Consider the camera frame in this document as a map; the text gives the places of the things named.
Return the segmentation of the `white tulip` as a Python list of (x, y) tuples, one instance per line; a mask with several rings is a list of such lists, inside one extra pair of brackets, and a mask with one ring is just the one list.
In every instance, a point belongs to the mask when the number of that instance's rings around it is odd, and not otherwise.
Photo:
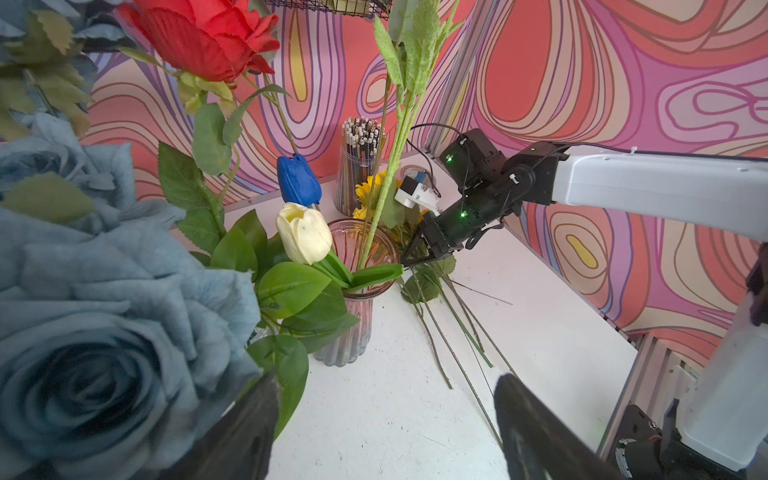
[(285, 203), (276, 227), (287, 256), (294, 262), (313, 265), (331, 251), (333, 237), (322, 213), (296, 203)]

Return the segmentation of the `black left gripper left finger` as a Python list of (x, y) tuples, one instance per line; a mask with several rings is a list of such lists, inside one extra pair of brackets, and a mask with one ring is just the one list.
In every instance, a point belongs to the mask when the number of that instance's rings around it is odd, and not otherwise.
[(278, 383), (276, 374), (269, 372), (161, 477), (266, 478), (278, 414)]

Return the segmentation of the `tall yellow flower sprig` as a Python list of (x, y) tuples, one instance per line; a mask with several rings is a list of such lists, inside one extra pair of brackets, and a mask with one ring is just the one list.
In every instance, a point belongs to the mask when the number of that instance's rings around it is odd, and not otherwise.
[(385, 61), (388, 79), (395, 86), (397, 123), (377, 202), (368, 210), (366, 237), (359, 254), (360, 266), (371, 253), (406, 140), (426, 98), (440, 52), (446, 40), (462, 26), (456, 19), (457, 1), (451, 3), (446, 17), (441, 15), (440, 5), (439, 1), (395, 1), (386, 22), (379, 18), (374, 20), (375, 41)]

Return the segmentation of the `red rose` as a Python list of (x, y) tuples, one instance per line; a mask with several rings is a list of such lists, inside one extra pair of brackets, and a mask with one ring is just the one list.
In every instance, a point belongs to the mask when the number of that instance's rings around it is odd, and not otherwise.
[(247, 1), (143, 0), (117, 11), (176, 69), (228, 84), (246, 71), (274, 72), (266, 56), (280, 48), (279, 18)]

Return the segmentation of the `pink ribbed glass vase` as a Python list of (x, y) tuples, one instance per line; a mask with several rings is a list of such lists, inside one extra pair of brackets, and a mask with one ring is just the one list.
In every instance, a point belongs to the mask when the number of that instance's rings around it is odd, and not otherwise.
[[(353, 271), (358, 266), (359, 243), (365, 241), (364, 222), (357, 219), (339, 219), (329, 224), (337, 256)], [(365, 267), (399, 263), (399, 253), (388, 232), (379, 229), (375, 234)], [(335, 339), (332, 343), (314, 353), (314, 358), (326, 366), (343, 367), (354, 363), (364, 354), (372, 333), (374, 299), (394, 284), (389, 282), (370, 286), (359, 292), (345, 293), (348, 312), (359, 322)]]

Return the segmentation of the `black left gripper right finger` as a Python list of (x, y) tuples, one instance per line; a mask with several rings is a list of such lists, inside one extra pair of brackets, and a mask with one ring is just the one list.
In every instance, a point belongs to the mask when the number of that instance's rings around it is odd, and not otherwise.
[(511, 479), (619, 479), (516, 376), (496, 384), (494, 407)]

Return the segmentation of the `yellow tulip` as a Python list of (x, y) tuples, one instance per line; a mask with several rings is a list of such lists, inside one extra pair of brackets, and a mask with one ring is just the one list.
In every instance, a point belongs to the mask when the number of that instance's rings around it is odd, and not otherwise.
[(488, 431), (492, 443), (501, 446), (493, 407), (492, 376), (495, 365), (489, 368), (473, 352), (468, 340), (459, 329), (445, 303), (436, 298), (428, 303), (427, 324), (435, 340), (443, 368), (454, 391), (469, 402), (467, 409), (476, 414)]

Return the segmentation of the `clear tape roll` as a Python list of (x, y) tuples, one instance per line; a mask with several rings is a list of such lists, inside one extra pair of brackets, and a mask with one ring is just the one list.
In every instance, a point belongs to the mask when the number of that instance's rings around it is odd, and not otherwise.
[(431, 181), (429, 171), (419, 165), (405, 165), (397, 172), (397, 177), (401, 182), (406, 178), (413, 178), (418, 182), (429, 183)]

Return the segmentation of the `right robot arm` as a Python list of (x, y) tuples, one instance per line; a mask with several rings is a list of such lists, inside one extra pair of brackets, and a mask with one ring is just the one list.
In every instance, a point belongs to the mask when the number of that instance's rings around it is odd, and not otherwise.
[(525, 202), (608, 208), (767, 240), (764, 159), (547, 141), (507, 157), (473, 129), (439, 160), (460, 198), (424, 214), (401, 256), (407, 268), (473, 248)]

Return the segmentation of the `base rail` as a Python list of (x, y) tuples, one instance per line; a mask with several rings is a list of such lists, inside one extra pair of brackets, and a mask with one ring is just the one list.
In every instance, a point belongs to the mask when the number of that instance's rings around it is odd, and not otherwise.
[(767, 295), (748, 293), (702, 371), (639, 343), (597, 449), (623, 479), (744, 479), (767, 438)]

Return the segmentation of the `blue tulip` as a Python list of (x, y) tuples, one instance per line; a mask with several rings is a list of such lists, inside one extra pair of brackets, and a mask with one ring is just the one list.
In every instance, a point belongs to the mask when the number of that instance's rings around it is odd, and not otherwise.
[(279, 157), (277, 178), (284, 202), (304, 207), (320, 204), (322, 187), (303, 155), (295, 153), (290, 157)]

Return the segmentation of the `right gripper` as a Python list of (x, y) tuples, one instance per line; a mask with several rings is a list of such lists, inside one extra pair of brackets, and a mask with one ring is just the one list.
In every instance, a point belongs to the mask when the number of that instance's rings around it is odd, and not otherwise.
[(494, 220), (510, 212), (510, 196), (473, 193), (458, 200), (435, 217), (428, 213), (401, 255), (404, 267), (437, 261), (433, 252), (453, 252)]

